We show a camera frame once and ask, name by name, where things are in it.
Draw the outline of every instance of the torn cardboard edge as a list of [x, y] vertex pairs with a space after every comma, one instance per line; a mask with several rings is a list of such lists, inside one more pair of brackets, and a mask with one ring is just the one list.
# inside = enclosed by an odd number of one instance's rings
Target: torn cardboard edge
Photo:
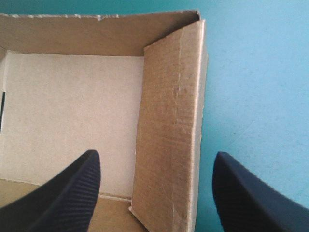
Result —
[[174, 14], [183, 14], [183, 13], [196, 13], [200, 19], [200, 12], [198, 10], [183, 10], [183, 11], [166, 11], [166, 12], [153, 12], [153, 13], [141, 13], [141, 14], [6, 14], [0, 13], [0, 16], [12, 17], [12, 18], [95, 18], [98, 21], [101, 21], [105, 18], [125, 18], [131, 16], [144, 16], [144, 15], [154, 15], [162, 13], [174, 13]]

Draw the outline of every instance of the black ridged object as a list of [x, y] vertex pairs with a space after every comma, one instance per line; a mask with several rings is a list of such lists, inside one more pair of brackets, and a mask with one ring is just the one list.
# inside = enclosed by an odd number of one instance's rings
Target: black ridged object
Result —
[[0, 208], [0, 231], [86, 232], [100, 179], [99, 154], [88, 150], [43, 186]]
[[212, 192], [225, 232], [309, 232], [309, 210], [276, 192], [228, 153], [217, 154]]

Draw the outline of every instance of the corrugated cardboard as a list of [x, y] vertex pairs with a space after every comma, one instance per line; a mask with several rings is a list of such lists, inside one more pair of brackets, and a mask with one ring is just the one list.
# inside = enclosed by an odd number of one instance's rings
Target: corrugated cardboard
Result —
[[138, 15], [0, 15], [0, 46], [22, 53], [143, 56], [143, 48], [199, 20], [197, 11]]
[[5, 72], [0, 178], [42, 185], [93, 148], [100, 192], [132, 196], [143, 57], [8, 53]]
[[0, 178], [42, 184], [97, 149], [104, 196], [133, 192], [150, 232], [192, 232], [204, 32], [197, 11], [0, 14]]
[[130, 210], [150, 232], [194, 231], [204, 25], [195, 22], [145, 48]]

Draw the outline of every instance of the white cardboard panel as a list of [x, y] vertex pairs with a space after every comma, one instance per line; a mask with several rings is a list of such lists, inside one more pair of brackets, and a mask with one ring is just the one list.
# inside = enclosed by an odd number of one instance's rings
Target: white cardboard panel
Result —
[[143, 57], [8, 53], [5, 73], [0, 178], [41, 185], [96, 149], [100, 192], [131, 197]]

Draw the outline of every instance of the cardboard box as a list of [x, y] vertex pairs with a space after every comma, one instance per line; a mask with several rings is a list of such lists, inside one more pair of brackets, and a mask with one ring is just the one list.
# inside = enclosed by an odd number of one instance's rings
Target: cardboard box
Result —
[[0, 59], [1, 179], [42, 185], [96, 149], [102, 197], [132, 198], [150, 232], [194, 230], [208, 60], [197, 11], [0, 14]]

